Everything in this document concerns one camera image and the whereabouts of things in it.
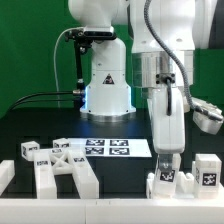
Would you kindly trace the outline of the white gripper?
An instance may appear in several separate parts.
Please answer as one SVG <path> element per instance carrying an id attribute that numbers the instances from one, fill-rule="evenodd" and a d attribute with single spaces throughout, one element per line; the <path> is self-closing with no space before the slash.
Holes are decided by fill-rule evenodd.
<path id="1" fill-rule="evenodd" d="M 173 155 L 185 148 L 184 107 L 181 91 L 171 88 L 171 114 L 168 114 L 168 90 L 166 85 L 150 90 L 147 99 L 154 150 L 158 155 L 161 172 L 172 171 Z"/>

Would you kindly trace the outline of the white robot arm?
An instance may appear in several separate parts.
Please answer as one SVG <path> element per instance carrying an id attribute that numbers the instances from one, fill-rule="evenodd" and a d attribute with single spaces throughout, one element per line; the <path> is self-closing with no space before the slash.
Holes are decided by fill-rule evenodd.
<path id="1" fill-rule="evenodd" d="M 208 46 L 217 0 L 68 0 L 81 26 L 72 31 L 76 53 L 93 50 L 91 81 L 81 114 L 96 120 L 135 112 L 123 77 L 125 45 L 114 27 L 126 24 L 133 40 L 134 85 L 147 98 L 157 167 L 172 170 L 185 148 L 184 111 L 205 132 L 216 133 L 223 117 L 191 96 L 193 51 Z"/>

